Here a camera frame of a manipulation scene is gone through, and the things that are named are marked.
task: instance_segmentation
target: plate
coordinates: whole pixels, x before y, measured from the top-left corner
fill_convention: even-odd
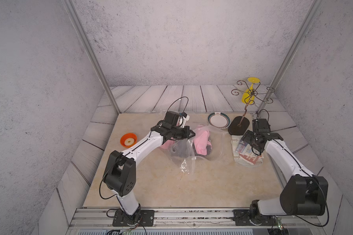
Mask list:
[[[225,129],[230,125],[230,118],[223,112],[212,112],[208,116],[208,123],[219,129]]]

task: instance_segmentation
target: mounting plate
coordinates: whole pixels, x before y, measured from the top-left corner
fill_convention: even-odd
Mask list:
[[[154,210],[140,210],[140,218],[140,225],[144,227],[153,226]],[[114,227],[128,227],[133,225],[133,222],[124,216],[124,212],[121,209],[116,210],[113,220]]]
[[[245,210],[233,210],[234,212],[234,222],[236,226],[253,226],[254,224],[251,223],[251,221],[249,220],[249,216],[248,216],[248,209]],[[277,226],[277,221],[274,219],[269,219],[269,220],[265,220],[261,225],[259,226]]]

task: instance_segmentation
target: table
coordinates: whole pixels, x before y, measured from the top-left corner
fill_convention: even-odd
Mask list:
[[[187,122],[208,125],[209,114],[190,113]],[[240,113],[227,114],[231,120]],[[119,140],[123,134],[132,132],[142,139],[150,128],[162,120],[165,112],[120,114],[106,149],[99,163],[96,175],[84,202],[84,207],[119,207],[116,197],[103,200],[99,196],[109,154],[123,151]],[[251,115],[245,116],[251,122]],[[193,174],[184,174],[160,148],[153,150],[136,169],[134,193],[141,207],[183,207],[183,208],[239,208],[249,207],[252,200],[270,199],[280,195],[282,188],[276,177],[269,157],[265,154],[259,167],[244,167],[233,160],[231,136],[224,137],[224,151],[217,161],[198,160]],[[102,183],[103,197],[113,192]]]

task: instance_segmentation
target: folded cloth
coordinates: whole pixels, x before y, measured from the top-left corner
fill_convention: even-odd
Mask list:
[[[196,135],[193,139],[193,145],[198,155],[206,156],[208,154],[207,147],[210,146],[210,149],[212,149],[212,144],[209,139],[209,131],[200,129],[201,127],[203,125],[198,125],[198,128],[194,130]]]

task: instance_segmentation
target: floor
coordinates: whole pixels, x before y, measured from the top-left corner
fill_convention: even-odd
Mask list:
[[[240,102],[240,95],[234,96],[231,91],[244,87],[234,85],[202,85],[202,86],[124,86],[111,87],[113,95],[121,112],[152,112],[166,110],[170,104],[181,96],[189,97],[186,110],[195,112],[240,112],[244,111],[244,104]],[[265,86],[259,91],[266,91]],[[295,156],[314,174],[324,176],[329,183],[327,204],[329,207],[329,224],[324,227],[327,235],[353,234],[353,209],[343,197],[340,189],[320,163],[313,149],[307,143],[302,133],[296,127],[292,118],[287,114],[276,96],[274,102],[265,109],[269,111],[271,130],[279,133],[293,151]],[[255,113],[260,101],[248,110]],[[171,110],[183,110],[185,101],[176,102]],[[72,157],[64,176],[55,189],[33,233],[36,234],[65,234],[76,208],[83,205],[90,184],[93,180],[98,164],[113,130],[117,114],[106,94],[94,113],[89,126]],[[262,112],[260,117],[267,118]],[[325,223],[325,215],[319,217]]]

